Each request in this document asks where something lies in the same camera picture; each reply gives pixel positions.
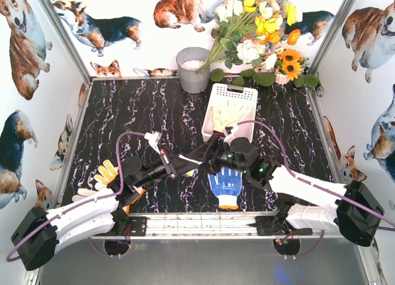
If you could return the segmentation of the blue dotted white glove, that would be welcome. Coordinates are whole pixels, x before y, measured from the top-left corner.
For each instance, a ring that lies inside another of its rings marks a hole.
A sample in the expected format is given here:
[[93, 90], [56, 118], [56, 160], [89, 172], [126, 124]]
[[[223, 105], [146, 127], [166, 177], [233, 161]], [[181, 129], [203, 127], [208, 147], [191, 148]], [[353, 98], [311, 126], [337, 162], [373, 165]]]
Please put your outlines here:
[[210, 189], [218, 199], [220, 209], [237, 210], [238, 196], [243, 188], [242, 172], [226, 167], [215, 175], [208, 175]]

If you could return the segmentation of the cream glove red cuff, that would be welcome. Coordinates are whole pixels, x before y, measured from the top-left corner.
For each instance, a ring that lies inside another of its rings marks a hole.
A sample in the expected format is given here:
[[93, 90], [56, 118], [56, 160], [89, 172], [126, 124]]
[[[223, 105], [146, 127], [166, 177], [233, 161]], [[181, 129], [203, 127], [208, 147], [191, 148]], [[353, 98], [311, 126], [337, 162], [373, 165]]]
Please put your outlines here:
[[220, 107], [213, 106], [214, 131], [222, 132], [226, 126], [237, 123], [240, 118], [249, 110], [248, 106], [239, 105], [235, 101], [227, 101]]

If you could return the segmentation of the orange palm white glove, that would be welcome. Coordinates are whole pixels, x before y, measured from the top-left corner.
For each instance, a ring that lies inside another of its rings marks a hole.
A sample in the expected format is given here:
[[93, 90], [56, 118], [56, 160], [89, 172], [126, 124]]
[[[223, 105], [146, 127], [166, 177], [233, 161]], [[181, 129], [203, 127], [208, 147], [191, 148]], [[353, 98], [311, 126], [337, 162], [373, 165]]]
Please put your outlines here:
[[[98, 166], [98, 173], [95, 174], [94, 179], [96, 184], [94, 189], [96, 191], [106, 188], [110, 182], [113, 182], [119, 176], [119, 168], [115, 167], [110, 160], [105, 160], [102, 165]], [[125, 186], [124, 190], [129, 190], [132, 192], [131, 202], [127, 203], [123, 210], [126, 214], [130, 213], [131, 205], [134, 204], [145, 192], [146, 190], [142, 187], [136, 186]]]

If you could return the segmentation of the white perforated storage basket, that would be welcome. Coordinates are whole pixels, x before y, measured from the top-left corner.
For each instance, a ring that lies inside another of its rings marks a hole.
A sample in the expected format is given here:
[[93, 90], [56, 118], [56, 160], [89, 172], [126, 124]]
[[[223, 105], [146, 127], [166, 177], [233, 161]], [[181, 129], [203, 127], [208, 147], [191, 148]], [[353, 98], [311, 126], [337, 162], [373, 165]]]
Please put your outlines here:
[[208, 141], [214, 131], [248, 120], [236, 131], [236, 137], [253, 138], [256, 119], [258, 90], [223, 83], [213, 85], [206, 115], [202, 125], [203, 141]]

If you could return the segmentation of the plain white knit glove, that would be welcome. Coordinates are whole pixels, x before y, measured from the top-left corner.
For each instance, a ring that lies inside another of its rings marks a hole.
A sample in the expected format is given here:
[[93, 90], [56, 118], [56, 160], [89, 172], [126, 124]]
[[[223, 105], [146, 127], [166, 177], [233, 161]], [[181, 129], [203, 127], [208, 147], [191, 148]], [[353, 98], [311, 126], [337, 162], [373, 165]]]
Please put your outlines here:
[[194, 159], [187, 158], [187, 157], [185, 157], [184, 155], [181, 155], [181, 154], [178, 154], [178, 157], [183, 159], [183, 160], [187, 160], [190, 163], [193, 163], [193, 164], [197, 165], [197, 167], [195, 167], [194, 169], [192, 169], [190, 171], [185, 171], [184, 173], [182, 173], [183, 176], [192, 177], [198, 172], [198, 167], [202, 164], [202, 162], [194, 160]]

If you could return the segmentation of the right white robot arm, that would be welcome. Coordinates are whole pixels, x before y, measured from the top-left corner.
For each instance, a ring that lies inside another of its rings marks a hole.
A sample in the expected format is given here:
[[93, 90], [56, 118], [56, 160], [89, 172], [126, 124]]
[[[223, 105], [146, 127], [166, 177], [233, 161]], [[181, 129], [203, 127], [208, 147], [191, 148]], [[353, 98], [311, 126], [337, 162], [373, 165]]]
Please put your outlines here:
[[362, 247], [372, 244], [383, 210], [367, 187], [358, 181], [331, 183], [296, 173], [278, 162], [261, 157], [248, 138], [227, 144], [216, 134], [187, 154], [201, 170], [216, 174], [226, 167], [243, 174], [257, 189], [267, 189], [307, 202], [285, 202], [276, 215], [259, 228], [268, 233], [290, 234], [301, 229], [340, 233]]

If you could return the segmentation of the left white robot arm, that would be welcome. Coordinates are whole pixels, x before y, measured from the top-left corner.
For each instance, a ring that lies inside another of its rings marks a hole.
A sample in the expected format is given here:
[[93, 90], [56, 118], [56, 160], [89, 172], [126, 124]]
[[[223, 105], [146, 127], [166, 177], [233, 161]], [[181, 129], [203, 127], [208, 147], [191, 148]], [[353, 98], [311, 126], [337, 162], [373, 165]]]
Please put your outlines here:
[[186, 155], [159, 149], [159, 158], [145, 165], [129, 157], [117, 168], [105, 165], [110, 175], [95, 193], [69, 205], [44, 211], [29, 211], [11, 240], [17, 259], [27, 271], [46, 264], [56, 253], [78, 241], [98, 234], [119, 234], [127, 228], [124, 208], [138, 199], [145, 185], [163, 177], [178, 177], [203, 163], [197, 151]]

